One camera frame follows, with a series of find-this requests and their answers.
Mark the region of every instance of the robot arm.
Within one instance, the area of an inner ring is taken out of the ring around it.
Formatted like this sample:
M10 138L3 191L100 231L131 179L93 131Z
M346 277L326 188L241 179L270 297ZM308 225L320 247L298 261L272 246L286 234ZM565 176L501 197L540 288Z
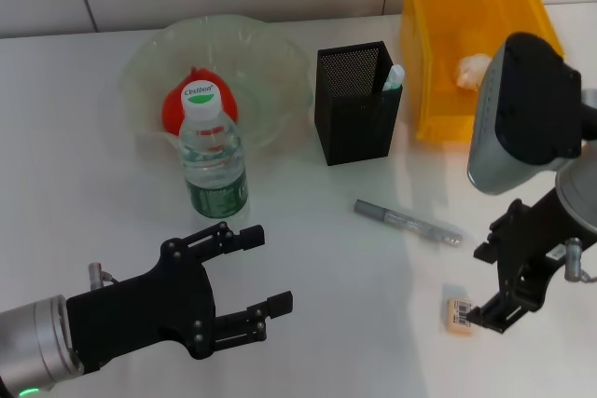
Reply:
M597 242L597 145L581 148L597 137L597 102L587 93L580 74L531 34L510 36L490 64L479 91L471 183L500 194L541 171L557 176L533 207L517 199L490 225L475 257L497 262L499 292L468 314L472 323L503 333L539 310L564 264L567 280L587 280L580 255Z
M0 398L49 389L164 340L184 345L194 359L265 340L265 319L291 312L292 294L216 317L202 265L264 242L261 226L234 235L222 222L165 241L158 264L144 275L103 286L101 270L90 268L92 291L68 300L58 295L1 313Z

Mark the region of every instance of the clear plastic bowl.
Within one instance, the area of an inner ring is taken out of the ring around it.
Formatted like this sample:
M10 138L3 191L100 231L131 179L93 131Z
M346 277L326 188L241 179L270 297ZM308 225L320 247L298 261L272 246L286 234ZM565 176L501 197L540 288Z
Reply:
M288 120L307 116L312 104L310 60L275 25L207 16L158 32L125 67L118 88L134 131L159 132L176 145L177 137L162 126L161 107L191 67L215 72L228 83L247 150L271 143Z

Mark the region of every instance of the eraser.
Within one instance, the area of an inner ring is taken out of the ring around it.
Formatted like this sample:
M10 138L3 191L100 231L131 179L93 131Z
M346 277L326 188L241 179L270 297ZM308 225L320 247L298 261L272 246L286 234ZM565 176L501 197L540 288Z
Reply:
M471 301L467 298L451 298L448 300L448 323L446 326L450 333L465 336L472 335L473 325L466 318L471 309Z

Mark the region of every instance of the green indicator light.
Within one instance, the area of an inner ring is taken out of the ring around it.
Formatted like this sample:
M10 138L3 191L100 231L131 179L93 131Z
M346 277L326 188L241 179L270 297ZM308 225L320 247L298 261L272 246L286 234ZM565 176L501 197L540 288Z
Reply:
M21 393L19 393L19 396L27 396L27 395L33 395L34 393L38 393L39 389L27 389L26 391L22 391Z

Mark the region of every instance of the white pen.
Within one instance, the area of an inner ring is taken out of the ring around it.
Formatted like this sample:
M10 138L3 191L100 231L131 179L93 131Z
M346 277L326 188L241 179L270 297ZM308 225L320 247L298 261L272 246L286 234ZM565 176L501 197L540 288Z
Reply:
M398 213L394 210L384 209L361 199L357 199L354 203L354 211L391 226L411 230L428 240L444 242L452 247L460 247L460 244L463 242L463 236L458 233L434 226L433 224L426 223L403 213Z

